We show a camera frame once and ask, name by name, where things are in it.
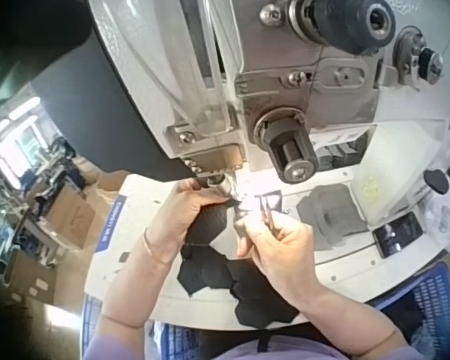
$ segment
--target smartphone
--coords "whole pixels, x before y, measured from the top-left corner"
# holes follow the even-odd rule
[[[423,235],[423,229],[413,212],[372,231],[376,245],[383,259],[404,249]]]

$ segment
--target lavender shirt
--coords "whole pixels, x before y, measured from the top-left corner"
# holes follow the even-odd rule
[[[299,337],[274,335],[268,343],[268,352],[257,353],[258,340],[244,343],[219,356],[218,360],[346,360],[337,350],[316,341]],[[113,337],[96,337],[90,343],[84,360],[139,360],[130,349]],[[412,347],[390,352],[382,360],[424,360]]]

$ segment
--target woman's right hand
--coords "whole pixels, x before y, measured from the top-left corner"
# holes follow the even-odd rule
[[[323,289],[314,262],[314,231],[289,216],[272,212],[274,234],[255,214],[236,225],[241,236],[238,257],[251,252],[253,261],[270,284],[292,306],[301,309]]]

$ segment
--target bracelet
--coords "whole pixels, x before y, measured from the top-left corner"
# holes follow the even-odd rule
[[[158,258],[152,251],[152,249],[150,248],[150,244],[149,244],[149,240],[147,239],[147,230],[149,228],[146,228],[145,231],[143,232],[143,236],[142,236],[142,243],[143,243],[143,247],[145,248],[145,251],[147,252],[147,254],[153,259],[155,260],[155,262],[161,264],[161,265],[165,265],[165,266],[171,266],[173,263],[173,259],[169,262],[165,262],[162,259]]]

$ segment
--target person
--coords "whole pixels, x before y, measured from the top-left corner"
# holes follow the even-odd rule
[[[226,200],[212,189],[200,188],[195,180],[177,183],[110,284],[86,360],[144,359],[144,325],[188,227],[203,206]],[[384,314],[318,281],[310,226],[283,214],[274,213],[273,218],[274,234],[253,215],[236,224],[242,234],[237,255],[250,253],[270,284],[333,347],[299,337],[271,336],[265,352],[258,352],[257,341],[251,341],[217,359],[423,359]]]

